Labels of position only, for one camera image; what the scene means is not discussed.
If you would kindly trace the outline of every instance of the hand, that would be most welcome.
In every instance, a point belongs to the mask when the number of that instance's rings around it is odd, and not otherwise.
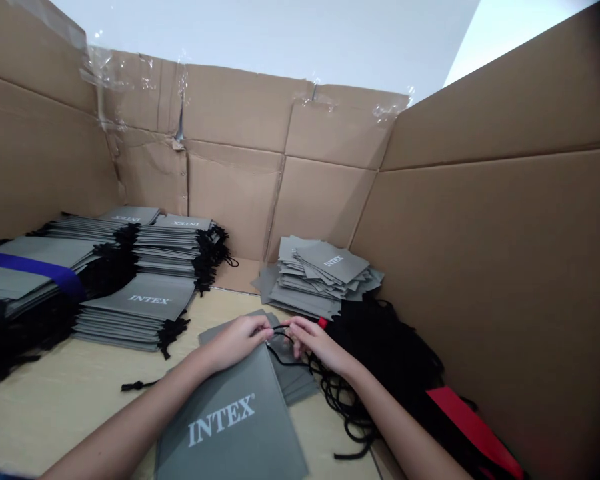
[[[266,315],[242,316],[203,348],[209,352],[213,370],[220,371],[246,358],[254,348],[272,336],[273,330]]]
[[[303,317],[292,317],[282,322],[288,325],[293,342],[293,356],[299,359],[307,350],[311,350],[328,368],[342,377],[348,374],[356,360],[344,348],[338,345],[317,323]]]

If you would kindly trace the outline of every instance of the white wall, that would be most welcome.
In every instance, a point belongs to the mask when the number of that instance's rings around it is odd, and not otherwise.
[[[479,0],[53,0],[91,43],[407,93],[442,88]]]
[[[575,15],[597,0],[482,0],[445,86]]]

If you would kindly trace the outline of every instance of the finger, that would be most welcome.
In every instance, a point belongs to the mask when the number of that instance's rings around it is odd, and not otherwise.
[[[253,329],[270,329],[271,325],[269,324],[269,319],[266,315],[254,315],[250,318],[251,325]]]
[[[299,325],[305,331],[309,332],[312,335],[317,335],[320,330],[320,326],[317,323],[312,322],[311,320],[307,320],[304,317],[292,317],[289,319],[289,326]]]
[[[293,343],[293,358],[298,360],[302,355],[302,343],[300,341],[296,341]]]
[[[300,343],[311,347],[313,344],[315,337],[308,331],[304,330],[302,326],[297,325],[296,323],[292,323],[289,326],[289,329],[294,334],[294,336],[299,340]]]
[[[270,328],[266,328],[257,332],[254,336],[252,336],[249,340],[252,342],[253,347],[255,348],[257,345],[265,342],[266,340],[270,340],[273,336],[273,330]]]

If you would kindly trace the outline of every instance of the cardboard flap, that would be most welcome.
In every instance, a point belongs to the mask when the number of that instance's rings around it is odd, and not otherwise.
[[[600,147],[600,3],[402,112],[382,170]]]
[[[102,89],[106,120],[174,135],[180,120],[177,92],[183,66],[139,53],[101,51],[111,56]]]
[[[187,214],[187,154],[168,135],[128,129],[115,134],[115,166],[127,202]]]
[[[61,211],[101,215],[119,202],[95,118],[0,80],[0,238],[39,228]]]
[[[600,149],[380,172],[351,251],[534,478],[600,464]]]
[[[284,152],[291,106],[311,84],[223,67],[187,65],[185,139]]]
[[[232,256],[262,260],[283,156],[199,141],[183,144],[189,154],[189,214],[224,227]]]
[[[49,0],[0,1],[1,79],[94,114],[95,87],[80,76],[86,55],[85,32]]]
[[[326,240],[348,248],[376,172],[287,157],[267,260],[278,258],[280,237]]]
[[[401,93],[371,90],[347,85],[318,85],[316,100],[333,105],[346,105],[369,112],[393,109],[395,115],[409,105],[409,96]]]
[[[296,100],[291,112],[287,155],[350,167],[378,169],[391,122],[370,110]]]

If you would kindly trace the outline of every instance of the forearm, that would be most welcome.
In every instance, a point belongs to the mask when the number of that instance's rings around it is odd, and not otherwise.
[[[409,480],[471,478],[360,362],[354,360],[343,376],[362,400]]]
[[[192,392],[215,368],[205,347],[102,424],[42,479],[126,479]]]

